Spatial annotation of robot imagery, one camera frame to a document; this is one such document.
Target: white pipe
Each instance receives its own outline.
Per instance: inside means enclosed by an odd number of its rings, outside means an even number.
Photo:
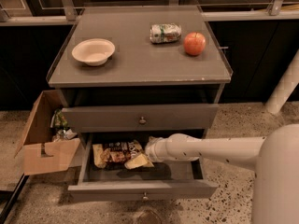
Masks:
[[[197,139],[176,133],[151,141],[146,153],[151,161],[191,161],[203,157],[254,170],[263,141],[264,137]]]
[[[265,108],[272,114],[280,111],[281,107],[286,103],[293,90],[299,82],[299,50],[289,64],[288,69],[282,76],[280,82],[274,89],[269,100],[265,104]]]

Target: closed drawer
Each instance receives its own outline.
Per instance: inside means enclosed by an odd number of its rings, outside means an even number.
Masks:
[[[78,133],[205,129],[216,116],[216,104],[117,105],[64,108]]]
[[[92,139],[89,140],[78,184],[68,190],[77,202],[137,201],[209,198],[217,184],[195,179],[199,162],[154,163],[154,168],[102,170],[93,165]]]

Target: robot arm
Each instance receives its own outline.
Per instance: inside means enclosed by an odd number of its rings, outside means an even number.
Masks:
[[[146,146],[151,161],[193,161],[200,156],[255,171],[254,224],[299,220],[299,125],[281,127],[268,137],[196,139],[173,134]]]

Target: soda can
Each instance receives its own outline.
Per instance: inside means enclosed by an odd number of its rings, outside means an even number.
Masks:
[[[151,43],[168,43],[179,41],[181,37],[180,25],[169,24],[153,24],[150,27]]]

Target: food package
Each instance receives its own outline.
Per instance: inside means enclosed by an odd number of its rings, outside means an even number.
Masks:
[[[93,144],[94,165],[101,169],[153,167],[143,152],[142,146],[137,141]]]
[[[68,123],[63,115],[62,109],[58,108],[55,110],[50,127],[58,130],[68,129]]]
[[[59,130],[56,134],[52,137],[52,142],[60,142],[64,140],[70,140],[77,136],[77,133],[74,133],[71,129],[66,130]]]

